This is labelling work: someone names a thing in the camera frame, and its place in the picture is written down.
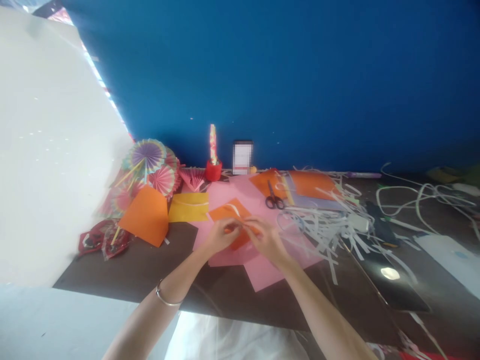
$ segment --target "smartphone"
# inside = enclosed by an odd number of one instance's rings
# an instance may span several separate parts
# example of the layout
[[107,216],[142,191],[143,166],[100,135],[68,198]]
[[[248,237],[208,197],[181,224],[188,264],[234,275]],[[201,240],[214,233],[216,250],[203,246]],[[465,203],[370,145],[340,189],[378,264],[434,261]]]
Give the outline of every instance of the smartphone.
[[233,142],[233,175],[250,174],[254,142],[251,140],[235,140]]

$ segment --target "bangle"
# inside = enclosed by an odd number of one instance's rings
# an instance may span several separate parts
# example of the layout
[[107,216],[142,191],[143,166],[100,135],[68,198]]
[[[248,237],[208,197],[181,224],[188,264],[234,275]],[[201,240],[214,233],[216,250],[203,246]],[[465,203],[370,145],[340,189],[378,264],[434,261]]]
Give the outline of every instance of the bangle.
[[158,285],[156,286],[156,295],[161,300],[161,302],[164,303],[165,305],[168,305],[168,306],[179,306],[179,305],[181,305],[183,303],[183,301],[180,301],[180,302],[177,302],[177,303],[170,303],[170,302],[165,301],[165,299],[160,295],[160,283],[162,281],[163,281],[163,279],[161,279],[158,282]]

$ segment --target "red pen holder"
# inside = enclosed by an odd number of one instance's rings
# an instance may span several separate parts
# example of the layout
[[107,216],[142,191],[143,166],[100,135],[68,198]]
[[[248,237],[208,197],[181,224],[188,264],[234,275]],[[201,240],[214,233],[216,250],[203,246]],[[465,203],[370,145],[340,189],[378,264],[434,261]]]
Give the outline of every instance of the red pen holder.
[[210,182],[214,182],[214,181],[220,180],[221,176],[222,176],[222,162],[218,161],[218,165],[213,165],[210,160],[207,160],[206,168],[205,168],[205,179],[207,179]]

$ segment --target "yellow envelope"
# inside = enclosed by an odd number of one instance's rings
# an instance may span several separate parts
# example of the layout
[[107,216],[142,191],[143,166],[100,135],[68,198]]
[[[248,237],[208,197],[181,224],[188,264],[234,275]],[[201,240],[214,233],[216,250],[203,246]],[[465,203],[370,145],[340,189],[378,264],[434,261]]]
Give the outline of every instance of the yellow envelope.
[[191,192],[173,195],[168,213],[169,223],[208,221],[209,194]]

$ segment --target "scissors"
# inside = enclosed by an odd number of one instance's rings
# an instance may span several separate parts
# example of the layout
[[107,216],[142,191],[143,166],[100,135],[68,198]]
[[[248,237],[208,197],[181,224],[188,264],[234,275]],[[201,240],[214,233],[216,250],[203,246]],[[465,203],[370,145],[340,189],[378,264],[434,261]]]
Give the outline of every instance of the scissors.
[[285,209],[285,204],[281,198],[278,196],[275,196],[274,190],[272,189],[272,184],[270,183],[270,180],[268,180],[268,188],[270,189],[270,196],[268,196],[265,199],[265,205],[269,209],[279,209],[283,210]]

